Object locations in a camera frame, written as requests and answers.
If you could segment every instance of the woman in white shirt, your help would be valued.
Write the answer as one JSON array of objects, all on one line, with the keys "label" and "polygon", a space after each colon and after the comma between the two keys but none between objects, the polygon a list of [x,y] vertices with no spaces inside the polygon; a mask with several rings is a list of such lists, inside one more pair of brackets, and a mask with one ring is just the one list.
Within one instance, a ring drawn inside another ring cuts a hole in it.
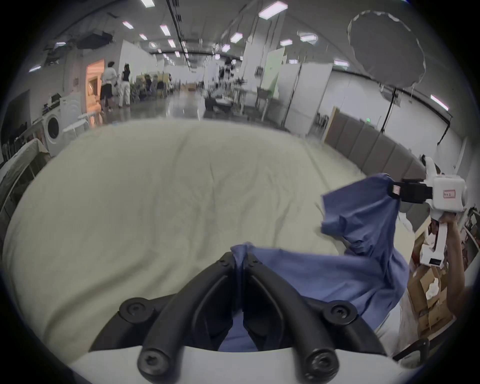
[{"label": "woman in white shirt", "polygon": [[115,84],[117,81],[117,72],[113,69],[114,64],[113,61],[110,61],[108,67],[104,70],[101,76],[102,88],[100,89],[100,103],[105,99],[105,108],[108,108],[109,111],[111,111],[112,108],[108,106],[108,99],[113,96],[112,84]]}]

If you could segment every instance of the blue shirt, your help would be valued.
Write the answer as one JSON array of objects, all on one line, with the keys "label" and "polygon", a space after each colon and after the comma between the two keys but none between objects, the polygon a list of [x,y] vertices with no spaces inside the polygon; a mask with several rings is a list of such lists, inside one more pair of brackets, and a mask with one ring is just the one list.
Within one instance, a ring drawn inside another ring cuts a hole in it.
[{"label": "blue shirt", "polygon": [[[346,300],[372,328],[377,328],[400,301],[408,265],[393,247],[400,201],[387,194],[392,179],[378,174],[323,196],[322,232],[345,238],[343,256],[289,252],[241,244],[231,248],[238,273],[247,253],[290,283],[302,296],[323,301]],[[256,351],[237,312],[220,351]]]}]

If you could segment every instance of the label sticker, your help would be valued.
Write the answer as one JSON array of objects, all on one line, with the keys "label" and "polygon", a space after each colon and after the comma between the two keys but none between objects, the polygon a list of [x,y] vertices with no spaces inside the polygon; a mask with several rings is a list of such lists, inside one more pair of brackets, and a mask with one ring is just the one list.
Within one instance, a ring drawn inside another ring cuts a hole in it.
[{"label": "label sticker", "polygon": [[455,190],[454,189],[445,190],[444,199],[455,199]]}]

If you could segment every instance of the door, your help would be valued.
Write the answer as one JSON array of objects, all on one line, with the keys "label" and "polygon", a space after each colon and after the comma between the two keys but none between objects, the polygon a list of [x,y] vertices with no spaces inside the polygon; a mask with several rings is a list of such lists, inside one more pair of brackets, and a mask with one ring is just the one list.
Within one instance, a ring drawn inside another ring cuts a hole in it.
[{"label": "door", "polygon": [[87,66],[85,76],[85,105],[88,112],[100,111],[100,76],[105,69],[105,60],[96,61]]}]

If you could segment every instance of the white washing machine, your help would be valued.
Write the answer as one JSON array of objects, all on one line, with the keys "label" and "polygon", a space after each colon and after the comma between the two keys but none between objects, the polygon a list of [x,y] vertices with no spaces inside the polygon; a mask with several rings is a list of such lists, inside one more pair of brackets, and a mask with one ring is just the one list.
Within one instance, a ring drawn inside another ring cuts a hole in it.
[{"label": "white washing machine", "polygon": [[56,156],[68,142],[64,140],[63,130],[78,121],[82,114],[80,92],[72,92],[60,98],[60,105],[43,116],[43,129],[47,141],[47,149]]}]

